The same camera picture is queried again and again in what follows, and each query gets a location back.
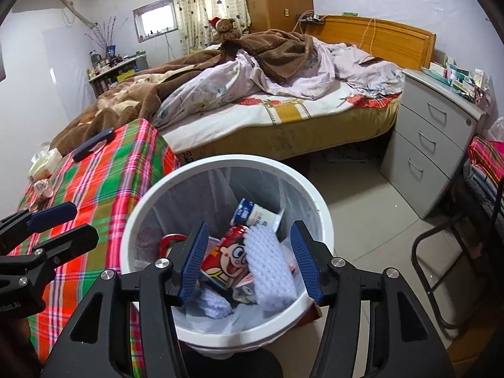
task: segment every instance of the bed headboard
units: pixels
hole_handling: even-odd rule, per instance
[[[399,22],[365,17],[329,15],[323,25],[308,24],[306,33],[326,43],[346,43],[359,46],[369,25],[361,49],[394,62],[402,68],[429,68],[436,34]]]

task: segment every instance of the white trash can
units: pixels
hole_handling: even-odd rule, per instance
[[[142,197],[124,231],[121,273],[142,270],[157,260],[159,242],[165,234],[188,235],[194,226],[205,221],[212,236],[222,236],[230,227],[241,198],[272,212],[285,208],[277,233],[279,240],[288,239],[295,220],[303,220],[312,237],[334,251],[329,210],[305,177],[265,157],[224,155],[192,162],[173,171]],[[193,312],[189,305],[186,309],[173,308],[177,336],[196,351],[213,358],[227,358],[235,352],[269,344],[296,325],[312,305],[298,269],[294,272],[294,281],[297,300],[276,314],[265,313],[256,305],[240,304],[233,315],[213,320]]]

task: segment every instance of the heart pattern curtain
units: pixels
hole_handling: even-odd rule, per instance
[[[250,26],[246,0],[175,0],[175,15],[186,54],[212,43],[208,21],[214,17],[233,18],[241,31]]]

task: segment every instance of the nightstand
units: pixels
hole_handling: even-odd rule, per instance
[[[381,174],[424,219],[459,170],[485,113],[424,73],[406,82]]]

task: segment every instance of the tile floor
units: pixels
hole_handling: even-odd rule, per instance
[[[380,174],[376,162],[328,163],[320,152],[312,155],[309,179],[326,201],[334,225],[335,254],[359,269],[382,272],[393,266],[412,287],[448,347],[456,332],[442,334],[427,295],[410,262],[411,246],[432,223],[419,219],[412,208]],[[457,258],[460,247],[449,231],[426,239],[419,246],[421,265],[433,285]],[[444,318],[462,319],[481,291],[464,259],[437,289],[435,296]],[[285,378],[307,378],[324,329],[327,311],[315,323],[293,328],[267,348],[279,359]],[[363,302],[354,377],[364,375],[369,334],[369,303]]]

